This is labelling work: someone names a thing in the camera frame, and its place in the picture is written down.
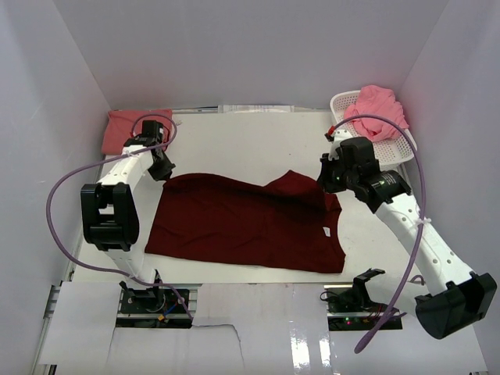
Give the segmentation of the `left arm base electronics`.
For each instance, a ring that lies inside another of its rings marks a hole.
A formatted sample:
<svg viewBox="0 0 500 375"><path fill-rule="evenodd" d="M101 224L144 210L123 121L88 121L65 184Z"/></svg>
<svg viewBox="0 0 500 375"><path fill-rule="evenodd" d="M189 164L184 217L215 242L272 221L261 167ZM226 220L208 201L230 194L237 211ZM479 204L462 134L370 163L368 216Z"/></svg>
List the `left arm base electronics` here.
<svg viewBox="0 0 500 375"><path fill-rule="evenodd" d="M116 316L119 328L190 329L196 308L193 288L180 288L175 293L170 288L147 287L137 289L120 281L122 289Z"/></svg>

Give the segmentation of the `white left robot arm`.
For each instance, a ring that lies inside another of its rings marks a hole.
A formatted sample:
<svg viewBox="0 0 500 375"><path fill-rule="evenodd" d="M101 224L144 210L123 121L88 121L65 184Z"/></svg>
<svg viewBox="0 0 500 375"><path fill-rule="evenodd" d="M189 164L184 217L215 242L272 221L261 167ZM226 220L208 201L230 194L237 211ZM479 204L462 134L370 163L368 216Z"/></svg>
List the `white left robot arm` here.
<svg viewBox="0 0 500 375"><path fill-rule="evenodd" d="M138 280L151 283L156 271L144 264L137 248L140 221L133 192L142 177L171 178L175 164L164 152L166 129L157 120L144 120L141 133L123 145L122 158L97 183L80 190L83 234L87 243L104 252L117 266Z"/></svg>

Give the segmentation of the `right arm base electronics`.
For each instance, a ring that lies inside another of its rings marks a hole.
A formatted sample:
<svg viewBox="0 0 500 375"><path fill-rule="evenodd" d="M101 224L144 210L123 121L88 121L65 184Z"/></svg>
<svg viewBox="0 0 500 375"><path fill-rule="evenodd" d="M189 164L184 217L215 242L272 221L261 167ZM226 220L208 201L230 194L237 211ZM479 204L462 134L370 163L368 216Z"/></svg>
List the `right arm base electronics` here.
<svg viewBox="0 0 500 375"><path fill-rule="evenodd" d="M373 277L383 270L368 269L346 287L325 287L319 299L327 304L327 322L330 332L369 331L381 320L386 304L372 301L364 289Z"/></svg>

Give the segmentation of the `dark red t-shirt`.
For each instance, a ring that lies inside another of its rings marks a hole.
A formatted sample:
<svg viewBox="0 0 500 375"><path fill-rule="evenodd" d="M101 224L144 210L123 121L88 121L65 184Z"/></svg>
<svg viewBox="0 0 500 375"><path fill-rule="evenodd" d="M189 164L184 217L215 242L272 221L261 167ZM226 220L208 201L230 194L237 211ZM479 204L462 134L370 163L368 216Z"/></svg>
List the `dark red t-shirt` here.
<svg viewBox="0 0 500 375"><path fill-rule="evenodd" d="M208 173L163 185L145 251L192 261L338 274L341 205L288 171L264 186Z"/></svg>

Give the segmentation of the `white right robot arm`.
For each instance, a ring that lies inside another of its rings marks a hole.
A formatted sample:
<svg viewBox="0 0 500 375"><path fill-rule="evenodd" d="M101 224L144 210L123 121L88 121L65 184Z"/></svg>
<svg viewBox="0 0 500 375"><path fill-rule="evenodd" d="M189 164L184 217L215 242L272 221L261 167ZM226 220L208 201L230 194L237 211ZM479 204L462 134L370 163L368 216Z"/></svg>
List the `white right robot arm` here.
<svg viewBox="0 0 500 375"><path fill-rule="evenodd" d="M410 256L409 266L423 278L414 284L409 273L392 277L369 269L353 280L348 296L354 305L369 312L381 303L413 315L436 339L482 320L497 290L494 278L474 272L450 249L421 215L423 206L401 175L380 169L367 138L329 135L327 140L331 149L320 158L319 185L327 193L352 191L396 236Z"/></svg>

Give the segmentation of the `crumpled pink t-shirt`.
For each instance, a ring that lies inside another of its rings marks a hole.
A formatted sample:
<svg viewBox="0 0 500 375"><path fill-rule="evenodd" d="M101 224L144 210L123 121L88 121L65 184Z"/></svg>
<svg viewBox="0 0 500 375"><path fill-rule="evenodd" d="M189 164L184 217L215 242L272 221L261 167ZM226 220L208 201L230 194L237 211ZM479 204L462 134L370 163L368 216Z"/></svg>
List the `crumpled pink t-shirt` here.
<svg viewBox="0 0 500 375"><path fill-rule="evenodd" d="M394 123L401 129L409 129L405 120L402 104L396 100L391 89L376 85L362 87L356 101L344 112L344 117L362 114L381 116ZM384 121L372 118L359 118L352 121L355 131L372 142L395 140L401 136L400 132Z"/></svg>

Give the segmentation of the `folded salmon t-shirt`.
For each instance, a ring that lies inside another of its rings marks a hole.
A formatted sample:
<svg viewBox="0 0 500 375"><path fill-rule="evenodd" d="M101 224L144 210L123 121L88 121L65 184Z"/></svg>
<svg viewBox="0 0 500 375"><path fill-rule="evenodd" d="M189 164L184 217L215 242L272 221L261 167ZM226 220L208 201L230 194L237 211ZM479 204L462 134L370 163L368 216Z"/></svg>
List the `folded salmon t-shirt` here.
<svg viewBox="0 0 500 375"><path fill-rule="evenodd" d="M172 118L171 109L153 109L153 110L116 110L108 112L108 124L105 129L102 142L103 155L120 155L124 143L132 137L132 127L134 121L141 116L147 115L145 120L156 120L163 125L163 141L170 139L173 131L172 123L162 116L154 116L154 113L162 114Z"/></svg>

